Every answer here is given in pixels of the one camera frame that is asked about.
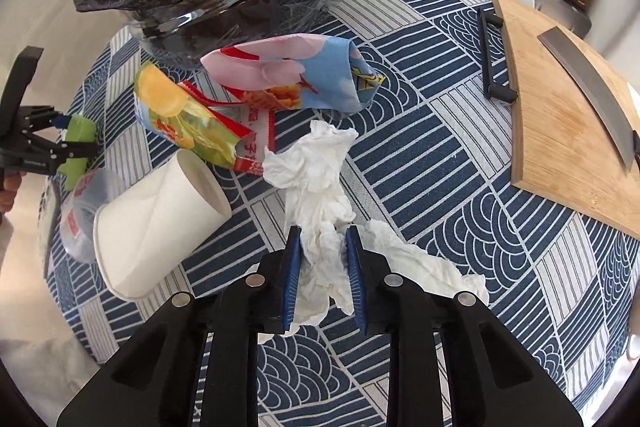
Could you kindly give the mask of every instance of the green object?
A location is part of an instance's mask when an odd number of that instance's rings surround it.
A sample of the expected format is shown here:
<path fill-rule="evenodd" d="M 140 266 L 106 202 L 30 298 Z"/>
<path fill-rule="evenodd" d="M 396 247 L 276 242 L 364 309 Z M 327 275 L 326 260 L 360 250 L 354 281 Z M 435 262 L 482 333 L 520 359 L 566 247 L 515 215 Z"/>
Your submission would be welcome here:
<path fill-rule="evenodd" d="M 71 117 L 69 127 L 66 128 L 65 141 L 68 142 L 92 142 L 95 141 L 97 128 L 95 123 L 75 114 Z M 58 172 L 66 176 L 65 190 L 74 190 L 78 184 L 78 180 L 86 172 L 86 166 L 89 158 L 69 158 L 60 167 Z"/>

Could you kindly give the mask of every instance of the round table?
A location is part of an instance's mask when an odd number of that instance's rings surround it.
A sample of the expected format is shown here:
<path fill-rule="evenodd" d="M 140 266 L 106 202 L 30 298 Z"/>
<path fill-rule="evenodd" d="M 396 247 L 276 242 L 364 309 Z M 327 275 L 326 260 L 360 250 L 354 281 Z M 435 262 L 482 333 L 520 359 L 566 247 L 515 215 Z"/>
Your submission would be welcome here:
<path fill-rule="evenodd" d="M 406 241 L 452 260 L 461 272 L 484 274 L 492 311 L 581 410 L 625 348 L 640 242 L 510 184 L 511 115 L 482 96 L 479 7 L 491 9 L 491 0 L 343 0 L 315 28 L 353 39 L 386 76 L 371 107 L 332 122 L 360 134 L 341 181 L 358 221 L 387 221 Z M 505 83 L 498 32 L 491 34 L 491 48 L 496 81 Z M 69 110 L 97 123 L 104 153 L 91 167 L 111 169 L 127 184 L 176 150 L 136 122 L 132 82 L 145 60 L 153 58 L 121 30 Z M 220 94 L 204 71 L 158 65 L 209 97 Z M 327 117 L 313 110 L 278 112 L 276 151 L 308 133 L 314 118 Z M 114 297 L 96 264 L 73 261 L 56 231 L 47 283 L 98 362 L 174 292 L 218 292 L 263 253 L 284 247 L 282 194 L 250 174 L 214 172 L 232 219 L 142 301 Z M 442 346 L 438 355 L 450 425 Z M 387 393 L 388 344 L 382 337 L 366 339 L 354 317 L 335 306 L 320 327 L 258 348 L 261 425 L 383 425 Z M 194 418 L 197 423 L 197 407 Z"/>

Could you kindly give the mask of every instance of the transparent plastic container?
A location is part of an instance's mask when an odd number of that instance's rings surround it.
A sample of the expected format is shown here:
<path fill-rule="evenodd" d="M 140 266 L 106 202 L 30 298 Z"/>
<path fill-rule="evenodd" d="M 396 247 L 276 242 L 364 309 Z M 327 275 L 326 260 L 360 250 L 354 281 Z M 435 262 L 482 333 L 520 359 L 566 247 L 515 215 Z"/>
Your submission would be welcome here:
<path fill-rule="evenodd" d="M 92 263 L 94 217 L 104 204 L 111 203 L 127 189 L 115 172 L 95 169 L 80 178 L 73 193 L 61 207 L 60 239 L 66 253 L 79 263 Z"/>
<path fill-rule="evenodd" d="M 201 67 L 200 58 L 223 46 L 309 31 L 341 0 L 183 0 L 127 12 L 131 34 L 169 66 Z"/>

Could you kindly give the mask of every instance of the human hand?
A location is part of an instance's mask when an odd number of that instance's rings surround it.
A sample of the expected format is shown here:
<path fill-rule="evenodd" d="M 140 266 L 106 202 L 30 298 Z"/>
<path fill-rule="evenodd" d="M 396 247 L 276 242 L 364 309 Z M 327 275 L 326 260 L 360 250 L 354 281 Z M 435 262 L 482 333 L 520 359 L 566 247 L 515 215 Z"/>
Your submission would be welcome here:
<path fill-rule="evenodd" d="M 4 186 L 0 191 L 0 214 L 6 214 L 14 207 L 15 196 L 25 174 L 25 172 L 20 172 L 4 178 Z"/>

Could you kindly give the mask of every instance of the blue gripper pad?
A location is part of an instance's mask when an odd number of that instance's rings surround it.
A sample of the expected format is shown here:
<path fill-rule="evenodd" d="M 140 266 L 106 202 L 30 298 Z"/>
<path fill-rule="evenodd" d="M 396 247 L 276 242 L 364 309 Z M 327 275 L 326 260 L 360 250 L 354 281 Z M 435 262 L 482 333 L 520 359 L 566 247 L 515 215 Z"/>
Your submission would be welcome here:
<path fill-rule="evenodd" d="M 360 259 L 358 257 L 359 241 L 354 237 L 355 227 L 349 227 L 344 234 L 347 247 L 347 263 L 349 269 L 349 282 L 351 285 L 351 298 L 353 299 L 353 310 L 356 315 L 356 324 L 362 333 L 367 330 L 367 295 L 362 272 L 360 270 Z"/>
<path fill-rule="evenodd" d="M 298 280 L 300 279 L 300 265 L 302 263 L 300 233 L 300 229 L 292 227 L 287 238 L 286 255 L 290 255 L 282 298 L 282 327 L 285 331 L 289 331 L 296 311 L 296 296 L 298 295 Z"/>

